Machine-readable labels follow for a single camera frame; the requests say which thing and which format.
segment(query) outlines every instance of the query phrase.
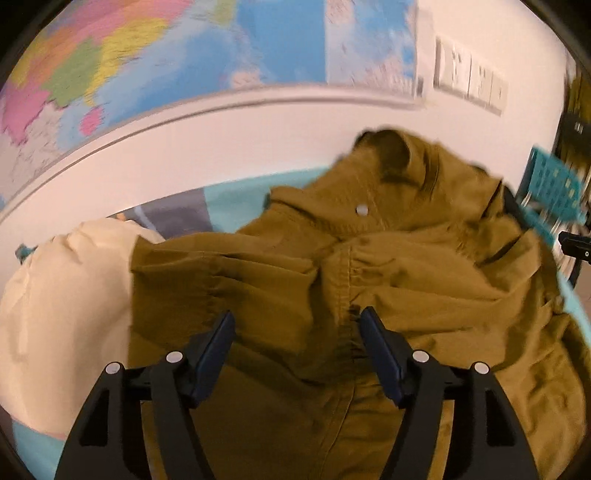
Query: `teal laundry basket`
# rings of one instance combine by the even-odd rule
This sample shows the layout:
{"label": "teal laundry basket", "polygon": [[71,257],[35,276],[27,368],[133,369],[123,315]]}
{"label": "teal laundry basket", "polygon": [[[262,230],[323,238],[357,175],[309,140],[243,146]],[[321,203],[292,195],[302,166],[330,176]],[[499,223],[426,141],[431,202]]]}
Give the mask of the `teal laundry basket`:
{"label": "teal laundry basket", "polygon": [[[522,201],[523,213],[530,226],[552,247],[559,224],[585,223],[586,215],[581,210],[583,185],[562,161],[538,147],[531,150],[530,164],[533,171]],[[549,220],[554,221],[554,226],[548,224]]]}

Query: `floor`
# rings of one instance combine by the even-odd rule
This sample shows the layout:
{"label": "floor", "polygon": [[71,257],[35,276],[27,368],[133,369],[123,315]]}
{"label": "floor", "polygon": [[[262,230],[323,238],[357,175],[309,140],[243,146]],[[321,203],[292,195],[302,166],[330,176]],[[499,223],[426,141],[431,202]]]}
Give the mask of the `floor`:
{"label": "floor", "polygon": [[591,265],[583,263],[577,286],[574,288],[581,299],[581,303],[591,317]]}

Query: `cream fabric bag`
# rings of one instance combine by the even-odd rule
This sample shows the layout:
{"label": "cream fabric bag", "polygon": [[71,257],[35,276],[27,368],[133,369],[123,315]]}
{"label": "cream fabric bag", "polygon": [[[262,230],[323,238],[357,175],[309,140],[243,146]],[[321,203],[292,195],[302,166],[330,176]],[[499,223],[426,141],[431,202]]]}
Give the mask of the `cream fabric bag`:
{"label": "cream fabric bag", "polygon": [[100,219],[40,245],[0,302],[0,404],[16,420],[65,439],[101,370],[127,360],[134,222]]}

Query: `olive jacket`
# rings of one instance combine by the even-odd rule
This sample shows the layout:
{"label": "olive jacket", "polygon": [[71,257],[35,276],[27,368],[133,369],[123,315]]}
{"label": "olive jacket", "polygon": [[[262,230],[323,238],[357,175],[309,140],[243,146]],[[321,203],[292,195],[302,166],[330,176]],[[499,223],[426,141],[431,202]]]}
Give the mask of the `olive jacket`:
{"label": "olive jacket", "polygon": [[[130,366],[182,348],[229,309],[238,338],[193,413],[217,479],[378,479],[404,412],[355,322],[374,306],[442,364],[489,364],[542,477],[557,478],[586,432],[589,354],[562,311],[551,252],[504,213],[503,188],[440,145],[366,132],[305,189],[273,189],[236,234],[139,239]],[[451,419],[448,405],[433,478]],[[161,471],[149,416],[144,428]]]}

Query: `snap button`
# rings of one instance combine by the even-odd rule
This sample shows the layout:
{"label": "snap button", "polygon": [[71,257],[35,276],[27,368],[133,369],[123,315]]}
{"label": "snap button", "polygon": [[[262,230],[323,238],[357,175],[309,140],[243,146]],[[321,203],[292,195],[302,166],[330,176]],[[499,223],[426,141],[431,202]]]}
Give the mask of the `snap button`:
{"label": "snap button", "polygon": [[366,204],[361,203],[357,205],[357,207],[355,208],[355,212],[357,212],[357,215],[367,217],[369,215],[369,208]]}

